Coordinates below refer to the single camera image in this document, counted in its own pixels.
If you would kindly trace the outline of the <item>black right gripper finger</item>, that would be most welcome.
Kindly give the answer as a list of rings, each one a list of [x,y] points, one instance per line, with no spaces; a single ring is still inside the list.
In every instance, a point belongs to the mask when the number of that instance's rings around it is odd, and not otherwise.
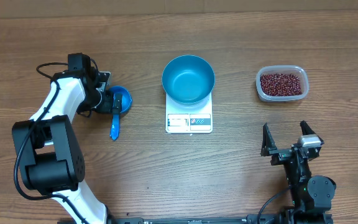
[[[262,127],[263,138],[262,138],[262,147],[261,147],[261,156],[271,156],[276,150],[275,141],[269,131],[268,124],[265,123]]]
[[[310,126],[305,120],[300,122],[300,127],[304,136],[315,134],[315,132],[310,128]]]

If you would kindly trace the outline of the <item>blue plastic scoop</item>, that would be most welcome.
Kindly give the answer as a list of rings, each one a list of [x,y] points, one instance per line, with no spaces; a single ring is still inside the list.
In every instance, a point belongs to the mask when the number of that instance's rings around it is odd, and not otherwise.
[[[113,86],[109,91],[113,93],[110,137],[115,141],[119,137],[121,114],[128,112],[131,108],[132,97],[129,91],[123,86]]]

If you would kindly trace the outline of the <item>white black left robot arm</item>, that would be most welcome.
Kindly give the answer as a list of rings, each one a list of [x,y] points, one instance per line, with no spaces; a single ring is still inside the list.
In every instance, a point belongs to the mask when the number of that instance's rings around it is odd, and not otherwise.
[[[124,96],[107,87],[111,73],[100,72],[88,55],[70,54],[64,65],[49,78],[40,109],[12,127],[14,185],[27,200],[57,201],[75,223],[114,223],[85,181],[85,160],[71,124],[84,112],[111,114],[117,123],[125,112]]]

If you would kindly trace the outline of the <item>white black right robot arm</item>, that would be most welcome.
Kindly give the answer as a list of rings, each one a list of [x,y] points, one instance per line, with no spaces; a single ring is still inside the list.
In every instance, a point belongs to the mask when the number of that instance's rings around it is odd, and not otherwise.
[[[261,155],[271,157],[271,165],[282,165],[288,187],[275,194],[257,214],[257,223],[332,223],[331,209],[336,183],[331,178],[313,176],[308,162],[319,157],[324,141],[307,124],[300,122],[302,135],[288,149],[278,149],[267,124],[263,125]],[[286,192],[290,192],[291,207],[282,208],[276,215],[264,215],[266,206]]]

